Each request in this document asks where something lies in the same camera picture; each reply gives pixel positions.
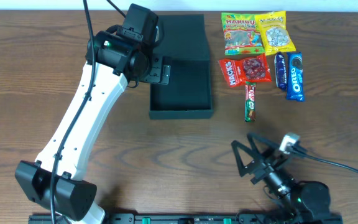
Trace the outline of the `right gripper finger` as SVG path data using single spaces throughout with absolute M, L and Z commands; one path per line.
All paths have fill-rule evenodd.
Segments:
M 275 143 L 255 133 L 248 133 L 247 139 L 250 145 L 250 149 L 247 150 L 247 153 L 250 156 L 271 156 L 279 148 L 278 143 Z M 257 147 L 258 144 L 265 146 L 265 150 L 263 152 L 259 151 Z
M 241 177 L 245 176 L 246 174 L 251 174 L 254 171 L 254 167 L 255 167 L 255 158 L 256 153 L 254 150 L 252 150 L 251 148 L 241 144 L 239 141 L 233 141 L 231 143 L 232 146 L 232 150 L 234 153 L 234 157 L 236 159 L 236 164 L 237 164 L 237 168 L 239 171 L 239 175 Z M 240 155 L 240 151 L 244 151 L 248 156 L 250 156 L 251 158 L 253 158 L 253 160 L 251 162 L 249 162 L 248 164 L 245 164 L 242 160 L 242 157 Z

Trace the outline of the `blue Oreo cookie pack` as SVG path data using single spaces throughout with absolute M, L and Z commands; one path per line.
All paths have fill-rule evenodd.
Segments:
M 288 55 L 288 84 L 287 99 L 304 101 L 303 86 L 303 55 L 301 52 L 287 53 Z

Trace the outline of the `red Hacks candy bag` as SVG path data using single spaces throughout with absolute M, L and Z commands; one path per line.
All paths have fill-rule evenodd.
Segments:
M 272 77 L 265 54 L 256 57 L 234 60 L 224 58 L 218 60 L 224 79 L 229 87 L 251 83 L 271 82 Z

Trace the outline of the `black cardboard box with lid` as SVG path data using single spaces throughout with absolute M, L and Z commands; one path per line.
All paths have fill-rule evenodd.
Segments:
M 211 56 L 204 15 L 163 15 L 154 52 L 171 58 L 167 85 L 150 86 L 150 119 L 209 119 L 213 115 Z

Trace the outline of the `green Haribo gummy bag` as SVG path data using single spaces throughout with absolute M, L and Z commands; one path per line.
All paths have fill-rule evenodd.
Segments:
M 222 12 L 225 55 L 262 54 L 264 47 L 255 14 Z

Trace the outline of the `yellow candy bag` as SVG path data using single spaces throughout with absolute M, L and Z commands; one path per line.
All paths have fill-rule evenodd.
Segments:
M 286 11 L 268 12 L 254 16 L 261 34 L 265 55 L 294 52 L 296 47 L 287 31 Z

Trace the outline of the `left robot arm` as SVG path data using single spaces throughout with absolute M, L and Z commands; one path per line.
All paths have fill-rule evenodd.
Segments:
M 154 49 L 163 39 L 158 15 L 132 4 L 124 22 L 90 33 L 75 95 L 44 149 L 21 161 L 15 177 L 27 198 L 50 211 L 30 223 L 102 223 L 97 187 L 85 181 L 93 146 L 117 99 L 139 83 L 166 85 L 170 58 Z

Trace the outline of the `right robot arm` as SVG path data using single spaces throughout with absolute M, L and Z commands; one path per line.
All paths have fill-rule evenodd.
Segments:
M 259 218 L 261 223 L 342 223 L 342 218 L 330 212 L 331 197 L 326 184 L 317 181 L 297 181 L 285 165 L 300 148 L 300 137 L 284 135 L 280 144 L 257 134 L 247 134 L 249 146 L 234 140 L 231 147 L 241 177 L 252 175 L 251 182 L 264 182 L 267 195 L 279 210 Z

